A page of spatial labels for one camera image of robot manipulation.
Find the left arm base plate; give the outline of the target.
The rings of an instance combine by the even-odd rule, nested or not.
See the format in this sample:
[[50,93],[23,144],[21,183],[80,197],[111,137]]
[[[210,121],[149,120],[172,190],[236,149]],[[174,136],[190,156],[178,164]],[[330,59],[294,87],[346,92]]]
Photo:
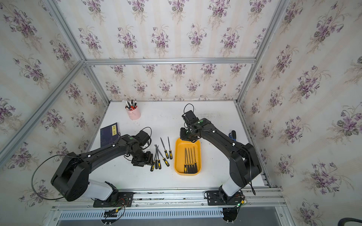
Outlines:
[[107,200],[102,201],[96,199],[93,203],[93,208],[106,208],[106,207],[131,207],[133,202],[133,192],[118,192],[112,194]]

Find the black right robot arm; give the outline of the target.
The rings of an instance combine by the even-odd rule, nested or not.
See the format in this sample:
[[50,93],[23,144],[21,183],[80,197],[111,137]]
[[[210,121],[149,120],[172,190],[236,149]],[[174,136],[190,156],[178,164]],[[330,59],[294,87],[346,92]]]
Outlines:
[[218,148],[229,160],[230,178],[221,185],[219,193],[224,198],[233,197],[252,180],[262,173],[262,167],[256,150],[250,143],[239,143],[222,133],[206,118],[199,119],[193,111],[182,115],[184,127],[180,129],[180,139],[195,143],[205,139]]

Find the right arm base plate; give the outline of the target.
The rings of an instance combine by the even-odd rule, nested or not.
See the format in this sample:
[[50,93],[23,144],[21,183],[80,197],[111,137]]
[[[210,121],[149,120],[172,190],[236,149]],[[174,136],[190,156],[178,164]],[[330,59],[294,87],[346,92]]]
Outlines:
[[204,192],[204,198],[207,201],[208,206],[241,206],[246,203],[245,196],[241,191],[238,191],[233,196],[228,196],[222,190],[210,190]]

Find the diagonal file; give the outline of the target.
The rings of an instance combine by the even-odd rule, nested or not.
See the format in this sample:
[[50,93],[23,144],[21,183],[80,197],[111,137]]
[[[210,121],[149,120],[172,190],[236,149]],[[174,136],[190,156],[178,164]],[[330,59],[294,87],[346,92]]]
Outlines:
[[162,159],[164,160],[166,166],[169,167],[169,166],[170,166],[170,165],[169,165],[169,162],[166,160],[166,158],[163,157],[163,155],[162,155],[162,153],[160,152],[160,150],[159,150],[159,154],[161,155]]

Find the yellow plastic storage box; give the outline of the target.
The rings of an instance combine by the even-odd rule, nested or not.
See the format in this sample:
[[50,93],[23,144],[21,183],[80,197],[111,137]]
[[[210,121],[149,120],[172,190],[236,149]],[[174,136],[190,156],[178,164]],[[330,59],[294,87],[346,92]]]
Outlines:
[[193,176],[202,169],[201,143],[183,141],[180,138],[175,143],[174,170],[182,176]]

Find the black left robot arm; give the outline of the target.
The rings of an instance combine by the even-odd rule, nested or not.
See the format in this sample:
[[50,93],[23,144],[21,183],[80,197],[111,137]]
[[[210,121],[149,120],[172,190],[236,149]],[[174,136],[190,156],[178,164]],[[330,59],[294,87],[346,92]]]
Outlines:
[[150,144],[151,136],[141,130],[134,136],[119,136],[115,142],[87,153],[68,153],[53,175],[51,184],[68,202],[88,197],[115,204],[118,201],[118,189],[110,182],[91,180],[89,175],[123,155],[132,156],[133,166],[151,165],[153,154],[144,151],[146,145]]

